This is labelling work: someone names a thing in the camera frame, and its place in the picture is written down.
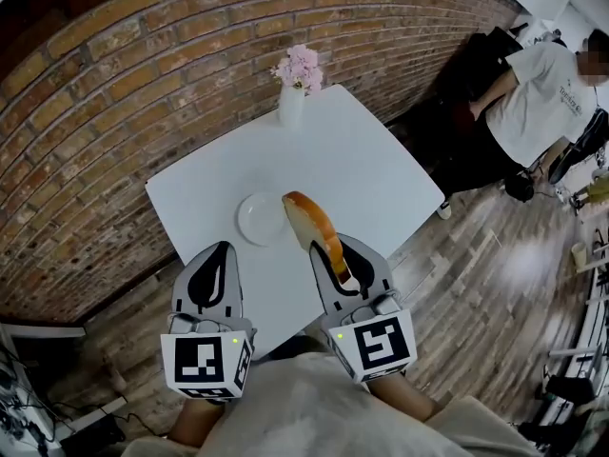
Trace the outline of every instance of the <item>white table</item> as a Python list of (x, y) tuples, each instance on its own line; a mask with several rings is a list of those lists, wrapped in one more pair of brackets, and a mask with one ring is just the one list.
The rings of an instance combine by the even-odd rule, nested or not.
[(248, 195), (301, 191), (338, 232), (385, 257), (443, 200), (408, 151), (340, 85), (305, 98), (298, 130), (283, 129), (272, 111), (159, 172), (146, 189), (184, 264), (221, 240), (235, 247), (244, 315), (259, 330), (257, 358), (324, 311), (308, 254), (290, 228), (268, 248), (242, 236), (236, 212)]

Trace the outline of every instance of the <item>brick wall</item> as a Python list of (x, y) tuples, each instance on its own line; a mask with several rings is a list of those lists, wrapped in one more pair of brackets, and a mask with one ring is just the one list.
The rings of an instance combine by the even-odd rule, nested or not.
[(321, 53), (382, 121), (514, 0), (6, 0), (0, 315), (74, 321), (172, 252), (144, 183), (273, 109), (267, 69)]

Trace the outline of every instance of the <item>white t-shirt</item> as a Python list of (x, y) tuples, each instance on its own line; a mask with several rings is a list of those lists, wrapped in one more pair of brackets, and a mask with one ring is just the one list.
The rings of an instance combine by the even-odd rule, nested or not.
[(505, 153), (528, 168), (560, 138), (575, 144), (597, 99), (578, 76), (576, 55), (559, 44), (539, 43), (506, 59), (519, 85), (486, 112), (486, 124)]
[(251, 368), (244, 397), (201, 449), (158, 438), (124, 457), (539, 457), (513, 428), (473, 398), (427, 425), (356, 385), (336, 357), (303, 354)]

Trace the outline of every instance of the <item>white plate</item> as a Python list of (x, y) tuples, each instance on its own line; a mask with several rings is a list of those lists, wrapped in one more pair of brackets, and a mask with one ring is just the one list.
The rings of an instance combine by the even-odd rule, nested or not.
[(268, 247), (285, 226), (282, 197), (273, 193), (254, 193), (239, 206), (237, 222), (244, 237), (257, 246)]

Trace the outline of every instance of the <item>person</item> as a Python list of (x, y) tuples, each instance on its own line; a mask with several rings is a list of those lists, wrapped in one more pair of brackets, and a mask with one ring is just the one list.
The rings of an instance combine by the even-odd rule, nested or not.
[(597, 397), (587, 378), (548, 377), (547, 368), (544, 368), (543, 387), (544, 394), (554, 394), (573, 403), (573, 414), (563, 424), (520, 424), (519, 433), (527, 440), (550, 446), (557, 455), (571, 452), (577, 457), (587, 457), (600, 446), (605, 447), (606, 453), (602, 455), (609, 455), (606, 437), (603, 438), (603, 434), (609, 432), (609, 395)]
[(507, 56), (510, 70), (469, 104), (467, 119), (461, 114), (449, 137), (449, 158), (431, 174), (445, 196), (441, 218), (450, 217), (453, 193), (528, 169), (545, 153), (535, 171), (536, 181), (544, 179), (568, 144), (577, 142), (597, 106), (594, 87), (609, 78), (609, 36), (595, 30), (588, 48), (576, 56), (541, 42)]
[(400, 373), (355, 384), (336, 356), (307, 350), (252, 366), (230, 405), (187, 400), (165, 440), (136, 440), (123, 457), (539, 456), (473, 398), (442, 407)]
[(558, 39), (562, 37), (562, 32), (560, 29), (554, 29), (552, 31), (547, 30), (540, 37), (535, 38), (535, 44), (538, 42), (556, 42)]
[(582, 209), (588, 204), (597, 204), (609, 200), (609, 170), (600, 168), (592, 173), (592, 183), (586, 185), (573, 196), (569, 203), (575, 210)]

